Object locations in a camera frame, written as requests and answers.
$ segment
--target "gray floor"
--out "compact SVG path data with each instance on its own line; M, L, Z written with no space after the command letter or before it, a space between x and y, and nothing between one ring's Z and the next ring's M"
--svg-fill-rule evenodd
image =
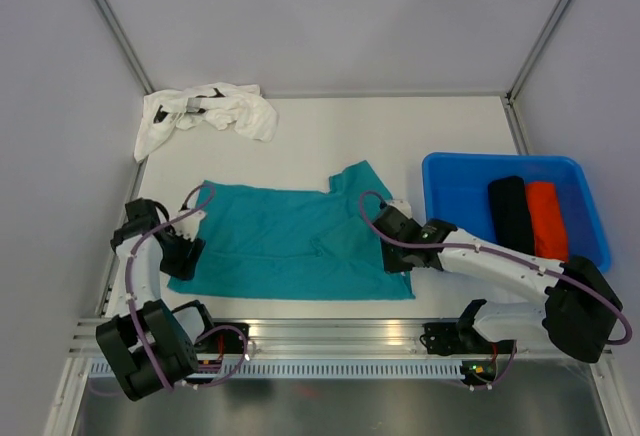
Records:
M98 389L113 380L94 380ZM586 366L519 362L493 391L437 381L237 380L136 403L85 396L78 434L481 436L610 434Z

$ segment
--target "white garment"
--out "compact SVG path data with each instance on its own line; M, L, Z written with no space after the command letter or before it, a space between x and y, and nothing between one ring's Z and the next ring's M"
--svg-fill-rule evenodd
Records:
M184 91L157 91L144 97L134 158L140 162L158 149L169 139L173 128L186 130L202 121L219 130L235 122L236 133L271 141L278 126L278 114L260 96L257 84L216 83Z

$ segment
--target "folded cloth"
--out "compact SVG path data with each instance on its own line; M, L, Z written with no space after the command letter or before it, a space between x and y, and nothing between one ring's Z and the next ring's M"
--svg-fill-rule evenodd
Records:
M180 293L294 300L412 299L408 274L387 274L360 194L391 194L366 161L329 180L329 193L215 184L198 237L206 246ZM208 196L200 194L201 203ZM379 211L374 198L368 214Z
M489 207L496 242L505 248L533 255L533 227L524 180L509 176L489 183Z
M235 122L236 133L271 141L278 126L278 114L260 96L257 84L216 83L184 91L157 91L144 97L134 158L140 162L158 149L169 139L173 128L190 129L202 121L220 130Z
M527 184L527 203L531 213L536 256L569 260L569 237L553 183Z

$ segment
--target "blue tray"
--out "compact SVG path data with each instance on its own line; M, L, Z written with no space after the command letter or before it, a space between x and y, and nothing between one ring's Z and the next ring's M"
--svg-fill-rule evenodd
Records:
M422 162L427 217L454 223L496 242L487 185L507 176L554 183L569 237L569 254L589 258L601 272L611 266L607 240L582 168L562 156L432 153Z

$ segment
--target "white wall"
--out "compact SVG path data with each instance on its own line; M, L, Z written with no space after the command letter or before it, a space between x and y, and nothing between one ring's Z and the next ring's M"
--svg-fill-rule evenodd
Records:
M158 89L506 91L556 0L110 0Z
M96 304L141 93L90 0L0 0L0 433L40 434Z
M607 274L637 334L616 349L640 415L640 0L576 0L518 101L536 152L585 169L611 245Z

